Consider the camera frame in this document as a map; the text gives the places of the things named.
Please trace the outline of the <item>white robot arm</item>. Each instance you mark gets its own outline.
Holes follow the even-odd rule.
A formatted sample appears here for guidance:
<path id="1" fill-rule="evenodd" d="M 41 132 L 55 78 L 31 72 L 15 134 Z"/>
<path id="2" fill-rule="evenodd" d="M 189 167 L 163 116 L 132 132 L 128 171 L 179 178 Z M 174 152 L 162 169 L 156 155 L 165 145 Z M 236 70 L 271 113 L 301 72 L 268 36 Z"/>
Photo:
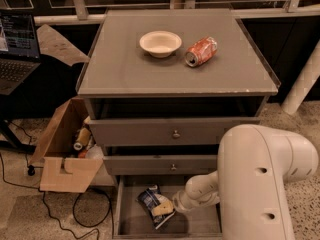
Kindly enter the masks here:
<path id="1" fill-rule="evenodd" d="M 222 240 L 295 240 L 284 184 L 312 176 L 314 145 L 300 134 L 240 125 L 222 137 L 217 170 L 188 180 L 154 215 L 220 205 Z"/>

